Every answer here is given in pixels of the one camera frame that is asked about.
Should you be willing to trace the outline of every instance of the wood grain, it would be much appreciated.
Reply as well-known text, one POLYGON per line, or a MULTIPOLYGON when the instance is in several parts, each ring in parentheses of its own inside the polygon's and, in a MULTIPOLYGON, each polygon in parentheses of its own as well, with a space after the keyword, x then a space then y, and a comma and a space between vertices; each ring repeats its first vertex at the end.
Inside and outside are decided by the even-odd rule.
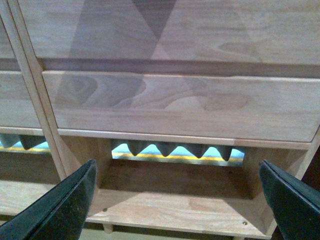
POLYGON ((0 17, 0 59, 15 59, 14 51, 6 33, 5 26, 0 17))
POLYGON ((104 177, 89 222, 266 238, 240 168, 114 160, 104 177))
MULTIPOLYGON (((42 68, 35 56, 18 1, 0 0, 0 14, 56 169, 60 178, 64 179, 67 174, 72 173, 72 169, 66 167, 67 164, 63 163, 60 156, 61 154, 64 157, 62 153, 65 145, 59 139, 57 123, 41 75, 42 68), (59 143, 61 143, 60 152, 57 147, 59 143)), ((76 162, 72 154, 68 154, 65 159, 68 159, 71 164, 73 161, 76 162)))
POLYGON ((250 201, 155 192, 114 192, 100 190, 87 222, 269 239, 260 219, 251 211, 250 201), (117 204, 103 212, 108 204, 106 200, 116 198, 117 204))
POLYGON ((0 126, 40 128, 21 72, 0 71, 0 126))
POLYGON ((238 167, 113 160, 104 179, 101 189, 114 191, 251 198, 247 182, 243 181, 245 176, 238 167))
POLYGON ((62 139, 79 162, 74 168, 79 168, 90 159, 96 160, 96 186, 99 188, 112 160, 110 139, 74 136, 62 136, 62 139))
POLYGON ((45 71, 61 129, 310 142, 320 80, 45 71))
POLYGON ((317 0, 19 3, 39 58, 320 64, 317 0))

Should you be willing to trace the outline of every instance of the opening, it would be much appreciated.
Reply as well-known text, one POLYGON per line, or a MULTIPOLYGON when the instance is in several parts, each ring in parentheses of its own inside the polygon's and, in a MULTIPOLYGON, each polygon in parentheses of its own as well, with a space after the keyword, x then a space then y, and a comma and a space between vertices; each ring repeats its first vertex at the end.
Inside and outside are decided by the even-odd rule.
POLYGON ((227 145, 112 139, 111 147, 117 160, 241 167, 245 156, 244 147, 227 145))
MULTIPOLYGON (((121 144, 125 144, 129 150, 130 144, 131 147, 135 144, 138 149, 135 153, 148 151, 151 144, 154 145, 152 148, 159 150, 157 142, 146 146, 146 142, 128 140, 121 144)), ((115 145, 113 143, 112 148, 119 150, 117 147, 120 144, 116 147, 115 145)), ((111 161, 93 200, 87 221, 224 236, 268 238, 262 219, 256 212, 252 192, 242 167, 221 167, 184 161, 177 163, 171 162, 168 157, 159 158, 160 160, 137 160, 132 156, 133 154, 128 159, 111 161)))
POLYGON ((50 154, 44 136, 0 133, 0 152, 50 154))

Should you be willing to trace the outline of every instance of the wooden drawer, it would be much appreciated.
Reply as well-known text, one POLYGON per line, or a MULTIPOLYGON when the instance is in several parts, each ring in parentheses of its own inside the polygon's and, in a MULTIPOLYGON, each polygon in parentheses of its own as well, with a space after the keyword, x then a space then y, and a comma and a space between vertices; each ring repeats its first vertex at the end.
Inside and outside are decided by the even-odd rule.
POLYGON ((310 142, 320 80, 45 71, 61 129, 310 142))
POLYGON ((320 64, 318 0, 19 4, 41 59, 320 64))
POLYGON ((23 76, 0 71, 0 126, 40 128, 23 76))

